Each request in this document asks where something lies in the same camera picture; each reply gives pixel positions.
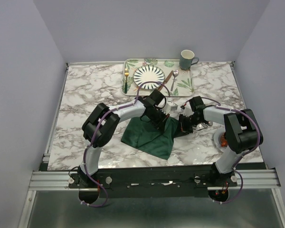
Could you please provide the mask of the dark green cloth napkin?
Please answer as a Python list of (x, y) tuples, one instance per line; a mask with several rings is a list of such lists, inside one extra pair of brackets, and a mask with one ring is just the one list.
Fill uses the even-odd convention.
[(146, 116), (143, 118), (132, 118), (127, 125), (121, 142), (146, 152), (152, 156), (169, 159), (172, 152), (174, 138), (190, 134), (181, 132), (179, 121), (169, 117), (164, 131), (156, 129)]

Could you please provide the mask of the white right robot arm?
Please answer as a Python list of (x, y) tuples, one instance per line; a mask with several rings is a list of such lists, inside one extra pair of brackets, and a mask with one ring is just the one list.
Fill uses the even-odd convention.
[(227, 149), (212, 165), (209, 181), (214, 186), (220, 186), (226, 181), (226, 174), (233, 172), (242, 158), (259, 147), (264, 141), (254, 113), (250, 109), (236, 110), (216, 105), (206, 105), (204, 97), (196, 96), (187, 101), (192, 115), (179, 115), (175, 137), (193, 133), (201, 124), (210, 126), (217, 123), (225, 126), (223, 138), (227, 141)]

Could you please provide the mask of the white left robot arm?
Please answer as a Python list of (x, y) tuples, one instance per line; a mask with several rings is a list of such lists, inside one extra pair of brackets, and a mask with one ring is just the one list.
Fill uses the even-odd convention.
[(164, 131), (168, 115), (165, 114), (159, 105), (167, 98), (158, 90), (154, 90), (148, 96), (136, 96), (128, 103), (107, 106), (104, 103), (98, 104), (82, 125), (83, 137), (89, 141), (80, 164), (83, 172), (80, 183), (90, 188), (95, 184), (98, 171), (98, 162), (102, 148), (111, 140), (117, 126), (126, 120), (135, 117), (147, 117), (152, 126), (160, 132)]

